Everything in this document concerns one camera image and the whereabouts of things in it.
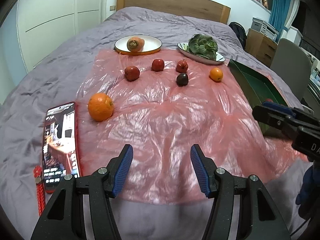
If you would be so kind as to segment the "white blue gloved hand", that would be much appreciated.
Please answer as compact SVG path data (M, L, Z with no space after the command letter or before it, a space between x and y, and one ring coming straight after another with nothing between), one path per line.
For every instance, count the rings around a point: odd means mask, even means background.
M315 213L318 188L319 170L312 165L304 173L303 183L296 197L296 205L299 205L298 214L304 220L308 220Z

